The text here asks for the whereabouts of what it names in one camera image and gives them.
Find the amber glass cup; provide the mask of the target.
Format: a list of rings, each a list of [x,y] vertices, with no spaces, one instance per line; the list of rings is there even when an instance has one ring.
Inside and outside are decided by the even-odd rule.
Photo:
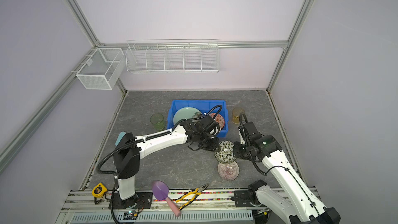
[[[245,114],[245,110],[241,107],[236,107],[232,111],[232,122],[235,124],[239,124],[239,116],[241,113]]]

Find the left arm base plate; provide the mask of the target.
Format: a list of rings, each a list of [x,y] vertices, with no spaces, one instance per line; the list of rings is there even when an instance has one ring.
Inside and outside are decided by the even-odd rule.
[[[111,209],[111,206],[113,206],[113,209],[149,209],[151,208],[153,193],[137,192],[133,197],[122,200],[116,191],[112,198],[108,209]]]

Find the red rimmed bowl underneath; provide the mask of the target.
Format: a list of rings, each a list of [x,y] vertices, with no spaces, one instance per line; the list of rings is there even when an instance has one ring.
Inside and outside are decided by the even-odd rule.
[[[210,113],[209,116],[211,116],[211,118],[213,119],[213,117],[215,116],[215,113]],[[217,124],[219,125],[219,130],[221,131],[226,124],[226,121],[224,119],[224,117],[221,114],[218,114],[215,118],[215,122],[217,122]],[[215,123],[211,124],[211,127],[216,127],[217,125]]]

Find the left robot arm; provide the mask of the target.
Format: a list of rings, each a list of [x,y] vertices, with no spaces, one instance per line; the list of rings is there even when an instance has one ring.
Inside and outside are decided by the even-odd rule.
[[[152,153],[182,144],[187,144],[192,151],[215,151],[219,147],[218,134],[221,132],[221,125],[215,118],[221,110],[222,105],[216,105],[201,117],[179,120],[172,128],[154,134],[124,134],[116,148],[105,155],[96,167],[98,174],[114,178],[111,201],[114,202],[117,196],[121,202],[138,202],[135,175],[140,170],[141,159]]]

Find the mint green plate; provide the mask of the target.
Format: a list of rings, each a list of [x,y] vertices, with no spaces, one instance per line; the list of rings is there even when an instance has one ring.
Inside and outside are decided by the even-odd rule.
[[[179,109],[173,117],[173,124],[176,124],[178,121],[182,119],[192,119],[192,118],[199,118],[203,114],[201,111],[194,107],[184,107]]]

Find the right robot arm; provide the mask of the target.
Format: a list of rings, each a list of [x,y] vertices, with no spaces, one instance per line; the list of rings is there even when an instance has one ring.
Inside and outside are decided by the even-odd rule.
[[[288,199],[285,200],[263,180],[249,185],[254,202],[263,204],[286,224],[338,224],[341,216],[326,207],[300,178],[280,144],[272,135],[261,134],[244,113],[239,115],[240,142],[234,144],[233,156],[249,160],[263,176],[272,174]]]

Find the green glass cup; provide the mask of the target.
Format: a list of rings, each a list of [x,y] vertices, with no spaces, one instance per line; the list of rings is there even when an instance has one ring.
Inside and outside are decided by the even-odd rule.
[[[153,114],[150,117],[150,123],[157,131],[162,131],[165,129],[164,116],[160,113]]]

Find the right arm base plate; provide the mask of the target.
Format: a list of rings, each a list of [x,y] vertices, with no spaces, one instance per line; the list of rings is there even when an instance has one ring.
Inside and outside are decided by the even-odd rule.
[[[236,207],[260,207],[263,206],[253,190],[236,190],[231,198]]]

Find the pink striped ribbed bowl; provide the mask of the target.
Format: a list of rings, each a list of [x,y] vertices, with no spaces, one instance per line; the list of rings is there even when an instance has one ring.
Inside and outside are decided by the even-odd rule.
[[[232,181],[239,176],[239,166],[237,162],[232,162],[228,164],[219,163],[217,166],[218,173],[220,177],[227,181]]]

